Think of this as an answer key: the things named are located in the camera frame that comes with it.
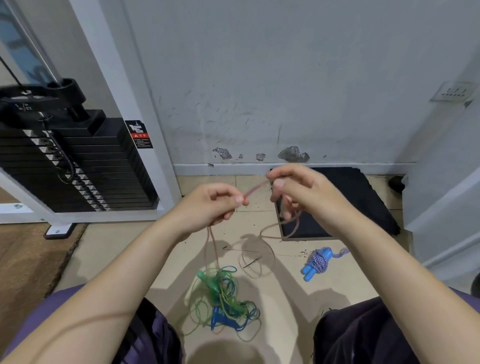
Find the tile floor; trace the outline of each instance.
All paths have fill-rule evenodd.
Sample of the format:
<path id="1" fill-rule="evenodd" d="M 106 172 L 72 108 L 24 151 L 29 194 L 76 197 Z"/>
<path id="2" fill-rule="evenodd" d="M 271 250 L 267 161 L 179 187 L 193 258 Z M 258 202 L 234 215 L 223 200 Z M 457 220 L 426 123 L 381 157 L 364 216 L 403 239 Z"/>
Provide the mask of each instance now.
<path id="1" fill-rule="evenodd" d="M 368 176 L 399 224 L 402 224 L 401 197 L 391 192 L 386 176 Z M 210 181 L 235 184 L 247 191 L 264 179 L 262 176 L 178 177 L 183 195 L 199 183 Z M 250 196 L 250 205 L 241 207 L 231 220 L 213 228 L 220 249 L 220 264 L 239 267 L 239 298 L 254 301 L 261 310 L 261 328 L 250 342 L 241 341 L 232 330 L 214 335 L 209 328 L 198 328 L 182 338 L 187 353 L 186 363 L 308 363 L 312 353 L 312 335 L 324 310 L 342 308 L 376 296 L 351 255 L 332 261 L 321 276 L 306 283 L 300 269 L 307 252 L 331 246 L 339 251 L 338 240 L 282 242 L 267 239 L 268 246 L 257 238 L 260 229 L 277 221 L 275 208 L 269 201 L 268 188 Z M 57 289 L 85 283 L 120 253 L 150 222 L 108 223 L 90 225 Z M 269 235 L 280 236 L 279 228 Z M 151 300 L 180 332 L 187 333 L 194 323 L 185 314 L 186 300 L 196 272 L 204 267 L 203 246 L 206 231 L 193 234 L 175 247 L 165 267 L 152 285 L 147 298 Z M 408 249 L 409 235 L 402 230 L 397 241 Z M 242 269 L 254 259 L 261 259 Z M 211 244 L 207 262 L 214 262 Z M 259 322 L 249 325 L 239 336 L 251 339 Z"/>

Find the brown rug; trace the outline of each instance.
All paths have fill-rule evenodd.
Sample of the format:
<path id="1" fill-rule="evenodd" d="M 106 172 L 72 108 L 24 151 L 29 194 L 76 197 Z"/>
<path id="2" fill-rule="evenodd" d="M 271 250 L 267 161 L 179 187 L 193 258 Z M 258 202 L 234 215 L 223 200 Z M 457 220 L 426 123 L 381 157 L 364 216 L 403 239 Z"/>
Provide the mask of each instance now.
<path id="1" fill-rule="evenodd" d="M 48 223 L 0 225 L 0 357 L 23 321 L 50 295 L 87 224 L 45 240 Z"/>

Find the white metal frame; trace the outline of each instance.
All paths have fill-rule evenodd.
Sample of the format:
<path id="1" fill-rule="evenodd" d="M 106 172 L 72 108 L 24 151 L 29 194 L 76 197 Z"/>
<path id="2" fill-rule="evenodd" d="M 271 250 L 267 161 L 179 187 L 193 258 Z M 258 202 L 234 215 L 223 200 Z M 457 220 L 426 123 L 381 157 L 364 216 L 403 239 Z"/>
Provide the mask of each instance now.
<path id="1" fill-rule="evenodd" d="M 0 186 L 21 201 L 0 204 L 0 223 L 47 221 L 64 225 L 157 219 L 181 195 L 123 4 L 99 0 L 70 0 L 70 3 L 123 119 L 141 120 L 145 124 L 154 148 L 138 152 L 160 202 L 156 210 L 55 213 L 0 169 Z"/>

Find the electrical socket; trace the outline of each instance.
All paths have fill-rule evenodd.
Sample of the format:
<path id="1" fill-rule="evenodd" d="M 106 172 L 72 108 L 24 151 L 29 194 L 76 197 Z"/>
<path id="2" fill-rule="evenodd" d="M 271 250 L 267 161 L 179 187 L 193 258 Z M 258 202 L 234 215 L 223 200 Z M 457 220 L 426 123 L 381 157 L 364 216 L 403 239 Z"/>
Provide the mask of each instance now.
<path id="1" fill-rule="evenodd" d="M 445 81 L 430 101 L 464 102 L 477 88 L 473 82 Z"/>

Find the scuffed wall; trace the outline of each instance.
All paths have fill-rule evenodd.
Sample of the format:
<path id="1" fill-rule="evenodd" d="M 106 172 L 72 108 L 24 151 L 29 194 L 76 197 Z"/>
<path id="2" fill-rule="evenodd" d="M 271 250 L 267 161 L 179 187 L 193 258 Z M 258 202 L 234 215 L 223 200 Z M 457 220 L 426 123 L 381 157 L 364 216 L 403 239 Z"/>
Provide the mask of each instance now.
<path id="1" fill-rule="evenodd" d="M 475 0 L 125 4 L 173 163 L 415 161 L 480 43 Z"/>

